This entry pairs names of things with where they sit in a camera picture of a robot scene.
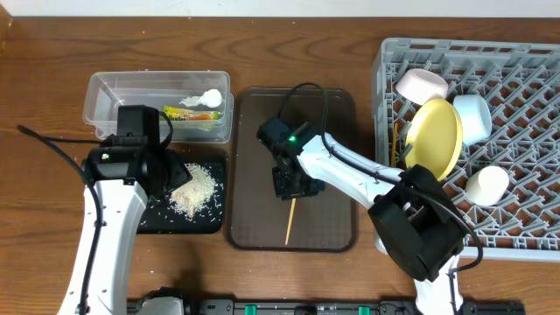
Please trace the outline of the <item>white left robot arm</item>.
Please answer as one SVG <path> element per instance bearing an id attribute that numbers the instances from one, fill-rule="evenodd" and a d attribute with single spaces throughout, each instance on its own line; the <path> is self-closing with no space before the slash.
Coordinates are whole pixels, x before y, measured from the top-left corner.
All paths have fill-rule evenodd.
<path id="1" fill-rule="evenodd" d="M 165 115 L 124 106 L 117 131 L 92 149 L 80 168 L 84 221 L 62 314 L 124 314 L 137 228 L 152 200 L 164 200 L 192 178 L 171 138 L 160 136 Z"/>

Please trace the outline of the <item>green snack wrapper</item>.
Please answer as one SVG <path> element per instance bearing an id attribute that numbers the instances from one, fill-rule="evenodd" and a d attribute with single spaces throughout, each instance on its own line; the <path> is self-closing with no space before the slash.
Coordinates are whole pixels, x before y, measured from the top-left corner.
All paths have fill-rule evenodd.
<path id="1" fill-rule="evenodd" d="M 172 121 L 215 121 L 220 118 L 218 111 L 202 111 L 171 106 L 163 106 L 163 112 Z"/>

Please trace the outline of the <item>white tissue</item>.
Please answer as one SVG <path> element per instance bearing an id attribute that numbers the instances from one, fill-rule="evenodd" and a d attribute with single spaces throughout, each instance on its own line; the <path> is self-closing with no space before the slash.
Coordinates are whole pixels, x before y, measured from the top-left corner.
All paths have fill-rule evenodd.
<path id="1" fill-rule="evenodd" d="M 222 95 L 218 89 L 207 90 L 202 96 L 189 96 L 179 103 L 187 108 L 204 106 L 210 109 L 218 108 L 222 104 Z"/>

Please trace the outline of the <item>pale green cup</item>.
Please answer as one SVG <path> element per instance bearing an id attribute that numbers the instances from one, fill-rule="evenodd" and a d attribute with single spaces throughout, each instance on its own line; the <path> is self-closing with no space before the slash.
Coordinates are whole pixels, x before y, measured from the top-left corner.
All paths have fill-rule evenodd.
<path id="1" fill-rule="evenodd" d="M 487 207 L 501 200 L 508 185 L 508 173 L 499 166 L 489 165 L 468 179 L 465 193 L 474 204 Z"/>

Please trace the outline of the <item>yellow plate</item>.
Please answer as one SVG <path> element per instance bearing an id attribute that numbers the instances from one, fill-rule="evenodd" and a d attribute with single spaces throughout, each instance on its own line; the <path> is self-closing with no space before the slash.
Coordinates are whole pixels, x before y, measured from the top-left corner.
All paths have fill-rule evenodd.
<path id="1" fill-rule="evenodd" d="M 421 165 L 437 180 L 445 179 L 456 165 L 463 145 L 462 123 L 457 110 L 444 99 L 426 102 L 414 115 L 405 145 L 408 167 Z"/>

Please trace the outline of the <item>light blue bowl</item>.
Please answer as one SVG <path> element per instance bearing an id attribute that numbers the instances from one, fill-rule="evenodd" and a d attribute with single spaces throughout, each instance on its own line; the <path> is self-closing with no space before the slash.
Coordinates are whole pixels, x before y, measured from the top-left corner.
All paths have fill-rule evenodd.
<path id="1" fill-rule="evenodd" d="M 490 109 L 485 99 L 477 94 L 457 95 L 453 100 L 463 129 L 463 143 L 470 146 L 487 140 L 492 132 Z"/>

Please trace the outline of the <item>pile of rice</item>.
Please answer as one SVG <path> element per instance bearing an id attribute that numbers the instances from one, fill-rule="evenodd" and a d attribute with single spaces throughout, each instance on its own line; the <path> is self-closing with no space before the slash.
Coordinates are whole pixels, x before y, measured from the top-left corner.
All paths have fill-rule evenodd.
<path id="1" fill-rule="evenodd" d="M 201 164 L 185 164 L 192 179 L 171 193 L 171 209 L 193 219 L 216 194 L 218 183 Z"/>

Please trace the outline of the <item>wooden chopstick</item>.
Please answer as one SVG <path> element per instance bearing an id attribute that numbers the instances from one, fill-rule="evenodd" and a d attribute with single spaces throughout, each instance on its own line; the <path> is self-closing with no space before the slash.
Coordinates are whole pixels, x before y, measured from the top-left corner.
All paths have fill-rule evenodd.
<path id="1" fill-rule="evenodd" d="M 394 123 L 393 126 L 393 136 L 392 136 L 392 146 L 391 146 L 391 156 L 390 156 L 390 166 L 396 166 L 396 148 L 398 142 L 398 122 Z"/>
<path id="2" fill-rule="evenodd" d="M 290 241 L 291 227 L 292 227 L 293 217 L 294 217 L 294 213 L 295 213 L 296 202 L 297 202 L 297 199 L 294 198 L 294 199 L 291 200 L 291 203 L 290 203 L 290 214 L 289 214 L 289 219 L 288 219 L 288 224 L 287 224 L 286 234 L 285 234 L 285 240 L 284 240 L 284 245 L 286 245 L 286 246 L 289 244 L 289 241 Z"/>

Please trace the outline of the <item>pink bowl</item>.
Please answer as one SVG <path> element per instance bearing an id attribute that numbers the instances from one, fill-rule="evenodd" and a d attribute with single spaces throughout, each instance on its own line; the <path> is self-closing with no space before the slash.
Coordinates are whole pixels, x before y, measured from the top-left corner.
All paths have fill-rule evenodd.
<path id="1" fill-rule="evenodd" d="M 434 99 L 444 99 L 449 89 L 448 83 L 439 75 L 413 68 L 408 70 L 396 83 L 399 95 L 418 105 L 424 105 Z"/>

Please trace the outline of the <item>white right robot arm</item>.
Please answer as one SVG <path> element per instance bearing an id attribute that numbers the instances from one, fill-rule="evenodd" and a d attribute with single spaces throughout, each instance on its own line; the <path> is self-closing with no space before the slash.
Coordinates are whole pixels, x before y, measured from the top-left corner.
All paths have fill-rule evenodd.
<path id="1" fill-rule="evenodd" d="M 384 250 L 414 279 L 420 313 L 460 309 L 456 274 L 466 232 L 430 171 L 377 164 L 308 122 L 293 129 L 273 116 L 256 137 L 276 160 L 272 178 L 278 198 L 311 197 L 334 186 L 367 209 Z"/>

